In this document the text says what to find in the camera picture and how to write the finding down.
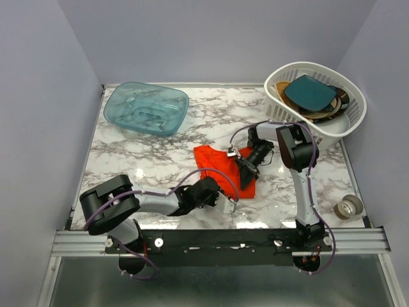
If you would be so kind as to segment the clear blue plastic tub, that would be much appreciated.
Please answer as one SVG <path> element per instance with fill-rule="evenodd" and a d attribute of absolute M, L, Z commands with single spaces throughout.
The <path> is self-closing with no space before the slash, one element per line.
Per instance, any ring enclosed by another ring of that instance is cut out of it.
<path fill-rule="evenodd" d="M 167 137 L 178 131 L 188 108 L 189 97 L 181 90 L 126 82 L 108 98 L 104 118 L 122 129 Z"/>

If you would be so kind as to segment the tan wooden plate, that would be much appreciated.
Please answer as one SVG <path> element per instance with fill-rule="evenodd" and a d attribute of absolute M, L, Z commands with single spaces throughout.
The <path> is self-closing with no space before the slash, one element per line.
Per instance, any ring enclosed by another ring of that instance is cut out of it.
<path fill-rule="evenodd" d="M 279 98 L 282 101 L 287 99 L 287 96 L 285 95 L 284 90 L 288 87 L 289 84 L 290 84 L 290 82 L 288 82 L 288 81 L 279 81 L 279 82 L 274 84 L 275 90 L 276 90 Z"/>

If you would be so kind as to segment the aluminium extrusion rail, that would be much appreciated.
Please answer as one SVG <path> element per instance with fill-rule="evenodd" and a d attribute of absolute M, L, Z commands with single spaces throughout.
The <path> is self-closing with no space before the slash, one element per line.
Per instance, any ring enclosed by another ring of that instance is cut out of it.
<path fill-rule="evenodd" d="M 379 255 L 391 251 L 382 228 L 334 228 L 337 255 Z M 90 236 L 87 232 L 57 232 L 52 245 L 52 256 L 95 257 L 116 256 L 117 251 L 105 249 L 106 235 Z"/>

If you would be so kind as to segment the orange t shirt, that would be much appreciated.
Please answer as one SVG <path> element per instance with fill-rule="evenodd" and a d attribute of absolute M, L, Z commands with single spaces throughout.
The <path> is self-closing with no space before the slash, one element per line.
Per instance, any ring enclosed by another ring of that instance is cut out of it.
<path fill-rule="evenodd" d="M 228 157 L 226 152 L 213 149 L 209 145 L 194 147 L 194 157 L 199 169 L 212 168 L 221 171 L 235 185 L 240 199 L 253 199 L 256 194 L 256 181 L 252 179 L 250 184 L 241 190 L 240 171 L 233 157 Z M 212 177 L 226 196 L 236 199 L 236 193 L 228 180 L 214 171 L 202 171 L 201 179 Z"/>

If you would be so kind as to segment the beige tape roll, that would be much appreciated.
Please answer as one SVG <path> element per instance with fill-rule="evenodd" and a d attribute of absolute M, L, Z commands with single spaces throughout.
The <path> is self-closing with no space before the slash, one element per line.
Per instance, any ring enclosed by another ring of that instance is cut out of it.
<path fill-rule="evenodd" d="M 351 219 L 360 216 L 364 211 L 364 204 L 355 195 L 348 194 L 334 206 L 334 213 L 340 219 Z"/>

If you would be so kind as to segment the white plastic laundry basket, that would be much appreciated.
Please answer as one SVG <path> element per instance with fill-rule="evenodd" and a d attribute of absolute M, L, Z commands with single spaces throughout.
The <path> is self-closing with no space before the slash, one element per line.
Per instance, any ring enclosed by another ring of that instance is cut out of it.
<path fill-rule="evenodd" d="M 345 76 L 317 63 L 298 61 L 264 83 L 265 113 L 277 122 L 305 121 L 320 150 L 328 150 L 363 122 L 367 102 Z"/>

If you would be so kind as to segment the dark round plate stack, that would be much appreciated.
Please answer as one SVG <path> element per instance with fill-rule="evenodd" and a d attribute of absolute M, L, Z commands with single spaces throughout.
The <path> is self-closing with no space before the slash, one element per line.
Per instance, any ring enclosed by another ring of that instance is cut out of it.
<path fill-rule="evenodd" d="M 346 111 L 350 103 L 350 98 L 344 90 L 336 86 L 329 86 L 329 88 L 335 91 L 335 98 L 325 109 L 321 111 L 306 111 L 290 100 L 286 101 L 285 104 L 292 108 L 292 110 L 307 118 L 312 123 L 323 123 L 333 120 L 338 116 L 341 116 Z"/>

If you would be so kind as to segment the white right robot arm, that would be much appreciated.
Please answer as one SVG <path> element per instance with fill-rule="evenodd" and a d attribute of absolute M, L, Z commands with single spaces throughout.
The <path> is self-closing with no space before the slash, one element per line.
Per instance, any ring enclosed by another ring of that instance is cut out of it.
<path fill-rule="evenodd" d="M 295 188 L 297 232 L 294 243 L 298 249 L 307 251 L 317 243 L 317 234 L 325 232 L 325 223 L 315 208 L 316 192 L 313 188 L 313 169 L 319 157 L 306 122 L 278 123 L 262 121 L 245 128 L 248 132 L 248 157 L 238 155 L 235 160 L 239 169 L 240 189 L 247 188 L 259 176 L 259 165 L 278 142 L 281 160 L 289 169 Z"/>

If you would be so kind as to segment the teal square plate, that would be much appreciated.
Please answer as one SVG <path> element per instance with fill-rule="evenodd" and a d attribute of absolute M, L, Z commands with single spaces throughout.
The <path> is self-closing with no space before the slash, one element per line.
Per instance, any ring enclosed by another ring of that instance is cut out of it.
<path fill-rule="evenodd" d="M 311 112 L 325 109 L 336 95 L 329 86 L 309 75 L 302 75 L 292 81 L 284 93 L 290 101 Z"/>

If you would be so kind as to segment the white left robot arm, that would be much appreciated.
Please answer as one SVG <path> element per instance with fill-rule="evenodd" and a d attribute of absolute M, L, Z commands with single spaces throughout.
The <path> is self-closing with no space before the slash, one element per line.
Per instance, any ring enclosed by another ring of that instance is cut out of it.
<path fill-rule="evenodd" d="M 136 252 L 142 243 L 141 229 L 130 216 L 136 212 L 163 216 L 184 216 L 204 206 L 229 212 L 234 206 L 218 183 L 204 177 L 193 185 L 178 185 L 167 192 L 134 189 L 126 175 L 118 175 L 80 196 L 90 235 L 109 234 L 129 253 Z"/>

